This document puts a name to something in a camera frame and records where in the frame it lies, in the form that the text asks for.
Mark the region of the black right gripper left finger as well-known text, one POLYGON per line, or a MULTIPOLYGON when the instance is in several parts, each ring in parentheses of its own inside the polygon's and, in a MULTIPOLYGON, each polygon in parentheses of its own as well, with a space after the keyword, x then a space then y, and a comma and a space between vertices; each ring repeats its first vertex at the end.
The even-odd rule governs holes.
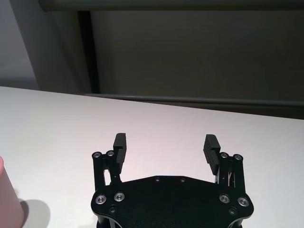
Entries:
POLYGON ((95 190, 102 190, 105 184, 105 170, 110 173, 111 184, 116 185, 121 183, 120 174, 122 172, 123 163, 127 151, 126 133, 117 133, 113 149, 102 154, 94 152, 92 154, 95 190))

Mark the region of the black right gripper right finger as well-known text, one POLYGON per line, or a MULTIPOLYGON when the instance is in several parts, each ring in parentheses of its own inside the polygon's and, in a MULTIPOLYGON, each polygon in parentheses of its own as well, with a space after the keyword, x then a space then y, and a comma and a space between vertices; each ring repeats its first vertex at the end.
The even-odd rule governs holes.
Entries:
POLYGON ((207 134, 203 152, 211 171, 215 176, 215 183, 224 187, 245 190, 243 156, 228 155, 221 152, 220 144, 213 134, 207 134))

